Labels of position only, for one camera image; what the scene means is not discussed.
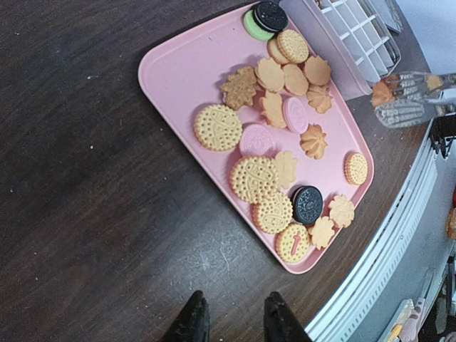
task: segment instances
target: pink tray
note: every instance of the pink tray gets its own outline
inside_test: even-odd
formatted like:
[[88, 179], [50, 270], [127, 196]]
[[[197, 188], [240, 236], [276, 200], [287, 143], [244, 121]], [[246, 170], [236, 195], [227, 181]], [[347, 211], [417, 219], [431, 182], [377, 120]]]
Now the pink tray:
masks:
[[[315, 266], [326, 249], [319, 251], [311, 247], [299, 263], [283, 262], [274, 250], [275, 235], [265, 234], [254, 226], [252, 206], [238, 199], [229, 186], [229, 172], [241, 157], [238, 148], [229, 152], [212, 152], [203, 148], [193, 133], [196, 114], [206, 105], [222, 104], [219, 87], [226, 77], [242, 66], [255, 66], [260, 58], [269, 57], [266, 42], [253, 39], [244, 30], [242, 15], [249, 8], [250, 5], [212, 19], [155, 47], [142, 59], [138, 77], [150, 102], [260, 240], [287, 271], [302, 274]], [[289, 27], [297, 30], [291, 22]], [[291, 196], [297, 186], [313, 185], [320, 189], [326, 204], [335, 193], [339, 193], [358, 205], [373, 179], [372, 155], [332, 81], [330, 94], [333, 107], [324, 115], [309, 107], [305, 97], [301, 98], [309, 112], [309, 122], [321, 125], [328, 134], [323, 159], [308, 158], [299, 146], [299, 135], [270, 126], [267, 128], [276, 141], [277, 151], [292, 151], [299, 160], [296, 181], [284, 193]], [[238, 114], [244, 124], [264, 122], [258, 107], [244, 106]], [[368, 161], [368, 179], [359, 187], [348, 184], [343, 174], [345, 156], [351, 151], [363, 153]]]

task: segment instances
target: round biscuit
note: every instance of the round biscuit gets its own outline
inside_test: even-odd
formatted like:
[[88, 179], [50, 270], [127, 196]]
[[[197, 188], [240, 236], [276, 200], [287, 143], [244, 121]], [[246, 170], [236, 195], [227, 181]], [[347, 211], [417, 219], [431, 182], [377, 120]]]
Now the round biscuit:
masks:
[[274, 196], [254, 205], [255, 225], [265, 233], [277, 234], [284, 230], [293, 216], [293, 206], [288, 196], [277, 192]]
[[277, 254], [290, 264], [300, 262], [306, 256], [309, 246], [309, 233], [302, 224], [290, 224], [276, 239]]
[[243, 157], [229, 176], [233, 192], [241, 200], [258, 204], [274, 196], [279, 188], [277, 169], [266, 157]]
[[345, 161], [345, 177], [350, 184], [361, 185], [368, 177], [368, 162], [361, 153], [352, 153]]
[[280, 52], [293, 63], [302, 63], [309, 57], [309, 48], [303, 36], [295, 30], [284, 30], [277, 36]]
[[209, 105], [201, 110], [193, 128], [201, 145], [211, 151], [231, 150], [242, 136], [241, 120], [225, 105]]
[[278, 64], [288, 64], [290, 61], [280, 52], [277, 39], [273, 38], [267, 44], [268, 53]]

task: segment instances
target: leaf-shaped cookie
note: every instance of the leaf-shaped cookie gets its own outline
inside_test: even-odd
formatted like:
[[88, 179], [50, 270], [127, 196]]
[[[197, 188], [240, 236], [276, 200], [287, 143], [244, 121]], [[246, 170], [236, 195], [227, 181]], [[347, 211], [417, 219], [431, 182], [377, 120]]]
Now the leaf-shaped cookie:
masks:
[[264, 97], [259, 99], [259, 105], [263, 108], [261, 114], [266, 117], [268, 125], [275, 128], [286, 127], [280, 94], [271, 93], [266, 90]]

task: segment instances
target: orange cookie piece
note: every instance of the orange cookie piece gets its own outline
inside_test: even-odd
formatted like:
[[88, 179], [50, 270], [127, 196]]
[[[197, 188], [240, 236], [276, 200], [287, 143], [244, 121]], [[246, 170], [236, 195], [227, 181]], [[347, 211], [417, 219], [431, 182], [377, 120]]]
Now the orange cookie piece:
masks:
[[311, 235], [311, 243], [320, 250], [328, 246], [329, 240], [335, 234], [334, 222], [329, 217], [319, 217], [312, 228], [308, 229]]
[[277, 193], [279, 176], [270, 159], [244, 157], [233, 167], [229, 183], [241, 200], [258, 204]]
[[255, 73], [261, 87], [273, 93], [277, 93], [284, 88], [285, 77], [280, 64], [272, 58], [262, 58], [259, 60]]
[[272, 160], [276, 165], [277, 173], [279, 174], [279, 185], [282, 189], [288, 189], [290, 183], [296, 180], [296, 165], [298, 160], [293, 158], [293, 153], [290, 151], [279, 152]]
[[345, 177], [350, 184], [361, 185], [368, 177], [368, 162], [361, 153], [352, 153], [345, 161]]
[[309, 82], [302, 70], [296, 64], [282, 67], [285, 75], [285, 89], [296, 96], [304, 96], [309, 89]]
[[277, 36], [280, 52], [292, 63], [302, 63], [309, 57], [309, 48], [303, 36], [295, 30], [283, 30]]
[[309, 246], [309, 233], [301, 224], [290, 224], [276, 240], [277, 254], [289, 263], [301, 261], [306, 256]]
[[240, 68], [234, 75], [229, 75], [227, 82], [220, 86], [220, 90], [225, 95], [225, 104], [234, 110], [239, 110], [243, 105], [252, 107], [254, 96], [257, 94], [256, 79], [251, 66]]
[[267, 44], [268, 53], [278, 64], [288, 64], [290, 61], [280, 52], [277, 39], [273, 38]]
[[317, 160], [323, 158], [328, 146], [325, 137], [326, 133], [323, 133], [320, 125], [309, 125], [307, 131], [301, 134], [301, 148], [307, 157]]
[[277, 192], [269, 199], [254, 205], [252, 216], [255, 225], [263, 232], [277, 234], [291, 222], [293, 205], [288, 196]]
[[372, 106], [377, 107], [386, 103], [391, 103], [394, 101], [393, 93], [386, 85], [385, 82], [380, 81], [373, 85], [372, 87]]
[[304, 65], [304, 74], [311, 84], [325, 86], [331, 78], [331, 68], [320, 56], [311, 56]]
[[307, 99], [309, 105], [315, 108], [318, 114], [324, 114], [333, 105], [331, 103], [332, 97], [329, 95], [329, 88], [327, 85], [311, 85], [307, 91]]
[[261, 114], [266, 117], [268, 125], [275, 128], [286, 127], [280, 94], [270, 93], [266, 90], [264, 97], [259, 99], [259, 105], [263, 108]]
[[336, 195], [329, 203], [329, 218], [336, 228], [348, 227], [355, 218], [355, 206], [345, 195]]

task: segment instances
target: flower-shaped cookie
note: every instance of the flower-shaped cookie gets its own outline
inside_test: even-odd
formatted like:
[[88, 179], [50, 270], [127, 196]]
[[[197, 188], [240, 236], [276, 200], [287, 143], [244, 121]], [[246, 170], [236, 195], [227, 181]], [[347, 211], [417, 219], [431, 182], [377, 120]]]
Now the flower-shaped cookie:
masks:
[[320, 250], [322, 247], [327, 247], [329, 240], [334, 235], [334, 222], [329, 217], [319, 217], [315, 221], [315, 225], [307, 231], [312, 236], [311, 243]]
[[258, 84], [266, 90], [277, 93], [285, 86], [285, 75], [280, 64], [272, 58], [262, 58], [255, 68]]
[[355, 218], [355, 206], [345, 195], [336, 195], [329, 203], [329, 218], [337, 228], [346, 228]]
[[298, 164], [298, 160], [293, 158], [292, 152], [285, 151], [277, 153], [275, 159], [271, 161], [276, 165], [280, 186], [283, 189], [288, 189], [290, 183], [296, 180], [296, 165]]
[[324, 114], [332, 107], [332, 97], [329, 95], [329, 88], [327, 85], [322, 87], [310, 85], [307, 90], [307, 99], [309, 100], [309, 105], [312, 108], [315, 108], [318, 114]]
[[307, 131], [301, 134], [301, 148], [307, 157], [321, 159], [325, 154], [328, 144], [325, 141], [326, 133], [323, 133], [320, 125], [309, 125]]

